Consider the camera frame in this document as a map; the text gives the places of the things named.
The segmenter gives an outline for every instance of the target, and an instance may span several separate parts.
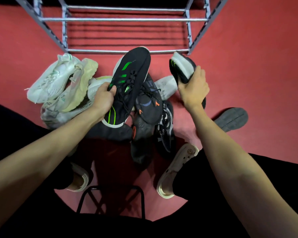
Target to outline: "gray sole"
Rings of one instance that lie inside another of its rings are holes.
[[[214,122],[224,131],[229,132],[243,127],[248,121],[248,114],[243,108],[230,108]]]

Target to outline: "black sneaker with green stripes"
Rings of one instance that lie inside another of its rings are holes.
[[[103,124],[119,128],[126,122],[147,77],[150,61],[150,52],[145,47],[134,48],[123,56],[108,87],[110,90],[115,85],[117,92]]]

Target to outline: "white slide sandal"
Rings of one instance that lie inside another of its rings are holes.
[[[167,195],[162,191],[162,182],[165,180],[165,178],[171,173],[171,172],[179,172],[179,170],[182,168],[182,166],[188,162],[191,158],[198,155],[199,149],[190,143],[184,144],[177,154],[175,155],[175,158],[172,160],[169,167],[166,169],[166,171],[163,173],[163,175],[160,177],[158,184],[157,184],[157,192],[158,194],[165,199],[170,199],[174,197],[174,195]]]

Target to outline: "left hand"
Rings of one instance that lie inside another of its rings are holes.
[[[105,114],[111,109],[112,103],[114,102],[114,96],[116,94],[116,86],[114,85],[110,91],[107,91],[110,83],[103,83],[95,94],[94,103],[89,108],[97,113],[99,121],[102,120]]]

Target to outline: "right hand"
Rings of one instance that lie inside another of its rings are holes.
[[[178,90],[187,111],[192,112],[202,107],[202,101],[209,93],[210,88],[205,79],[205,70],[197,66],[193,76],[187,84],[178,79]]]

